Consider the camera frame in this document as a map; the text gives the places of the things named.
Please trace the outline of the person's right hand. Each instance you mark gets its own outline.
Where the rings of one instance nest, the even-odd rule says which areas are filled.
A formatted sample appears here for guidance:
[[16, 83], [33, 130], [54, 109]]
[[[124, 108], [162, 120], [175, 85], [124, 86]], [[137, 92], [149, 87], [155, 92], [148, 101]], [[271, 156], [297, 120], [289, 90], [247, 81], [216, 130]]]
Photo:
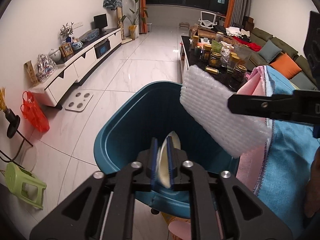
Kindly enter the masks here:
[[304, 212], [308, 218], [311, 218], [319, 211], [320, 206], [320, 152], [316, 151], [314, 160], [311, 164], [310, 180], [306, 186], [306, 197]]

